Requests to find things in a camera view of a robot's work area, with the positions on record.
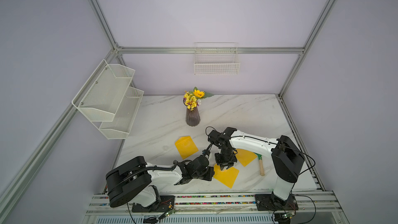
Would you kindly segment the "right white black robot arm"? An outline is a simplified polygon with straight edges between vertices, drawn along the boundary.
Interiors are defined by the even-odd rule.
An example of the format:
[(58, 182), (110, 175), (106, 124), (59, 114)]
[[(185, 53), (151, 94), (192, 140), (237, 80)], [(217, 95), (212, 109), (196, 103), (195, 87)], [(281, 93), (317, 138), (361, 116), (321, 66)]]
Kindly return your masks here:
[(307, 154), (300, 151), (285, 135), (277, 139), (262, 138), (227, 127), (223, 132), (212, 130), (208, 141), (220, 152), (215, 154), (220, 169), (229, 169), (237, 162), (237, 150), (243, 149), (272, 160), (277, 174), (276, 185), (271, 193), (274, 201), (286, 203), (297, 183)]

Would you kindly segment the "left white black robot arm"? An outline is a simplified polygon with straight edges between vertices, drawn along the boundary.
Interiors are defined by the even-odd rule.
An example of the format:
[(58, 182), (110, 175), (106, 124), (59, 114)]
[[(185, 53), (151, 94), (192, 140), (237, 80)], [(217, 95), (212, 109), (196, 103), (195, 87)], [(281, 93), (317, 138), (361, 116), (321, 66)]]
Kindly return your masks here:
[(214, 168), (209, 165), (212, 144), (194, 160), (175, 160), (169, 167), (152, 165), (138, 156), (106, 174), (111, 208), (133, 201), (144, 208), (160, 205), (157, 185), (184, 185), (192, 180), (211, 181)]

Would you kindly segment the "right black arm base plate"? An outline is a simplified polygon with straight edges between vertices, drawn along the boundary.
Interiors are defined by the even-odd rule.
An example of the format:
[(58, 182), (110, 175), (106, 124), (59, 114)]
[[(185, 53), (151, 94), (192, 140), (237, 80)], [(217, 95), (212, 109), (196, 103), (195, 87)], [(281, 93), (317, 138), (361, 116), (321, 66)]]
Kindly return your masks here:
[(258, 211), (296, 211), (298, 205), (293, 194), (287, 200), (282, 200), (272, 194), (256, 194), (255, 202)]

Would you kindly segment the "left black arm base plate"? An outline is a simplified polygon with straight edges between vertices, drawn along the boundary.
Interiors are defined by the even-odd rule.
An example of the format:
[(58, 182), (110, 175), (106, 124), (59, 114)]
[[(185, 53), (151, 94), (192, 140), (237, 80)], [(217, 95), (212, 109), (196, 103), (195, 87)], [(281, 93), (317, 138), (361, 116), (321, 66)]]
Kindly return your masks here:
[(165, 195), (160, 196), (159, 200), (156, 200), (148, 207), (143, 207), (142, 205), (133, 202), (129, 203), (129, 207), (133, 213), (163, 213), (172, 209), (175, 205), (175, 199), (175, 196)]

